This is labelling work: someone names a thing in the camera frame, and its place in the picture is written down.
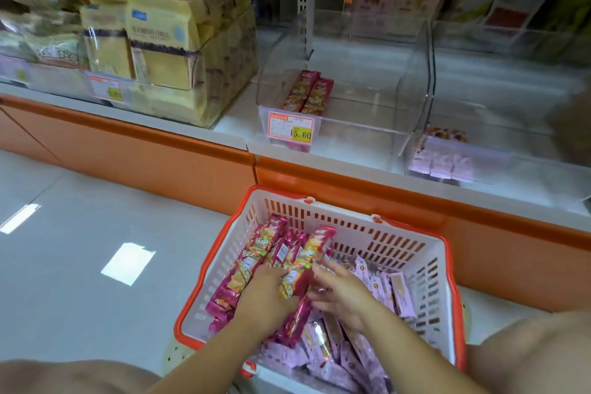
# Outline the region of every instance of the white plastic basket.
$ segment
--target white plastic basket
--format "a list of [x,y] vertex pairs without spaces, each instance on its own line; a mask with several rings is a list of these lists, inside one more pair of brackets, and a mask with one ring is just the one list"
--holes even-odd
[[[222,228],[201,268],[197,285],[174,327],[175,337],[199,349],[211,337],[207,301],[226,276],[255,227],[273,213],[285,216],[298,232],[313,232],[322,224],[336,227],[334,256],[361,255],[384,271],[402,271],[418,317],[409,326],[452,364],[464,369],[462,304],[452,276],[449,244],[444,238],[378,215],[365,215],[313,198],[261,186],[252,187],[238,212]],[[291,392],[343,392],[269,360],[254,356],[244,369]]]

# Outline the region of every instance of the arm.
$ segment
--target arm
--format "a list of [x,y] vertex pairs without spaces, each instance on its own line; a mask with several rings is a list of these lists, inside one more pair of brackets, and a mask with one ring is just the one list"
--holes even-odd
[[367,338],[399,394],[487,394],[374,299],[353,273],[334,262],[323,264],[332,272],[314,264],[314,275],[332,292],[309,292],[312,304],[336,314]]
[[240,297],[234,319],[147,393],[225,394],[244,361],[297,308],[297,298],[279,294],[286,273],[281,268],[259,268]]

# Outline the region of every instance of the price tag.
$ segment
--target price tag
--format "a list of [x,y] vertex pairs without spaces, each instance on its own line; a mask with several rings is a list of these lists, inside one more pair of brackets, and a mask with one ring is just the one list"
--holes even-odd
[[312,143],[314,119],[294,114],[269,113],[267,136],[298,143]]
[[121,88],[122,81],[94,74],[88,74],[88,78],[95,97],[117,103],[127,103]]
[[0,56],[0,74],[11,81],[17,81],[26,85],[31,84],[29,63],[24,59]]

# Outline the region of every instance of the blue logo on package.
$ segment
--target blue logo on package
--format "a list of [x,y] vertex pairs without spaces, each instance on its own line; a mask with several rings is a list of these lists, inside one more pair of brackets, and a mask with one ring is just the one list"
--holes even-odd
[[173,35],[174,35],[174,39],[176,39],[177,41],[179,41],[179,42],[184,41],[183,29],[181,27],[179,27],[178,25],[175,25],[173,27]]
[[140,20],[148,20],[148,13],[144,13],[143,11],[139,10],[131,10],[131,17],[135,17],[136,19]]

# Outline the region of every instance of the hand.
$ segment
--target hand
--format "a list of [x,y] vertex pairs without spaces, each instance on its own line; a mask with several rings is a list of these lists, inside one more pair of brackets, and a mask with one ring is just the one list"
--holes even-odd
[[279,294],[279,283],[286,274],[284,268],[259,267],[240,296],[232,322],[244,324],[260,341],[279,329],[299,304],[297,296],[285,299]]
[[312,305],[318,310],[335,314],[352,329],[364,333],[366,314],[371,313],[380,303],[351,271],[330,260],[324,260],[322,264],[334,273],[315,263],[312,266],[315,283],[332,291],[309,290],[307,296]]

